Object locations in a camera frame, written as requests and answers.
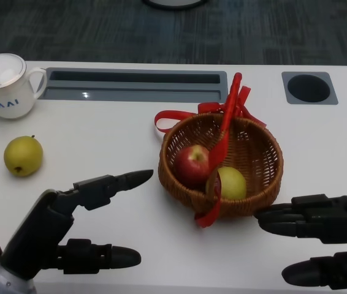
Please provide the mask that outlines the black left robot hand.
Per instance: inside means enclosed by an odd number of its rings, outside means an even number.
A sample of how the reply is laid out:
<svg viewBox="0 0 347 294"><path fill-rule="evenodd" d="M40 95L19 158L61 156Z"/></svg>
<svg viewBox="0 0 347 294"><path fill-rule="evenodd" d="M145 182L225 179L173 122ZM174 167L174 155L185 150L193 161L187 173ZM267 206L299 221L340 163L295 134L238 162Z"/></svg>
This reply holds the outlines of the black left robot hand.
<svg viewBox="0 0 347 294"><path fill-rule="evenodd" d="M108 205L118 192L134 189L153 176L152 170L105 175L74 184L65 192L45 191L17 228L0 256L0 265L25 280L40 270L58 269L64 274L97 274L100 270L137 266L141 255L134 249L96 245L89 239L70 239L60 245L74 223L73 212Z"/></svg>

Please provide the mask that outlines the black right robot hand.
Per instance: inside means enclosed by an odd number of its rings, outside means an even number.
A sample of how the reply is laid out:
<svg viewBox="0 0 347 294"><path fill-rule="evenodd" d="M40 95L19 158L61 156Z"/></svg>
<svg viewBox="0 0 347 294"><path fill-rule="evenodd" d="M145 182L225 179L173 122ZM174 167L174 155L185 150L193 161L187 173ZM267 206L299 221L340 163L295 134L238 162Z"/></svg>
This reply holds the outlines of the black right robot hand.
<svg viewBox="0 0 347 294"><path fill-rule="evenodd" d="M281 236L316 238L323 244L347 243L347 195L324 194L292 198L255 213L261 229ZM330 257L312 257L282 271L290 285L347 289L347 252Z"/></svg>

